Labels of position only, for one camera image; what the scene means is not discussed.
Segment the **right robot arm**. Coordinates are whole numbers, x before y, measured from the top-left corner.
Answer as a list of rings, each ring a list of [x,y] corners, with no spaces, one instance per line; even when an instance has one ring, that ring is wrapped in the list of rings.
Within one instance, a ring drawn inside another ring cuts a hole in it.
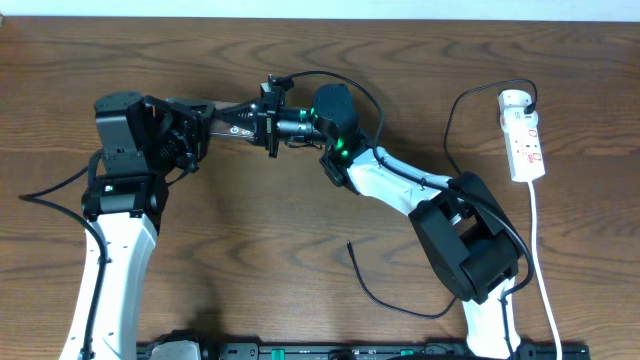
[[[421,171],[391,156],[359,126],[343,84],[320,87],[308,108],[289,107],[286,87],[265,85],[259,98],[214,117],[253,134],[276,156],[282,142],[323,145],[320,163],[338,187],[377,199],[406,215],[441,283],[463,304],[472,354],[512,359],[521,344],[511,299],[518,263],[530,253],[484,182]]]

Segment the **bronze Galaxy smartphone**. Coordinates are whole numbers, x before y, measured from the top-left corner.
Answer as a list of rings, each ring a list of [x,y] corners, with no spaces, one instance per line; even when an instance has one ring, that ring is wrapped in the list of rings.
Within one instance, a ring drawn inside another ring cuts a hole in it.
[[[230,107],[236,104],[241,103],[232,103],[232,102],[223,102],[223,101],[214,101],[214,112],[217,108],[225,108]],[[235,126],[231,126],[222,121],[214,121],[213,117],[211,119],[209,135],[211,137],[222,137],[222,138],[230,138],[230,139],[239,139],[246,140],[248,142],[255,141],[255,132],[256,131],[248,131]]]

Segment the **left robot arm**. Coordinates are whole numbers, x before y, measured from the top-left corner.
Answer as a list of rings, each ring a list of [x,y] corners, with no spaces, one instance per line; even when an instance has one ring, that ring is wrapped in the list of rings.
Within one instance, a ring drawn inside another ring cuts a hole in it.
[[[138,92],[94,104],[102,149],[82,196],[85,265],[63,359],[133,359],[144,278],[169,196],[167,175],[207,153],[211,101]]]

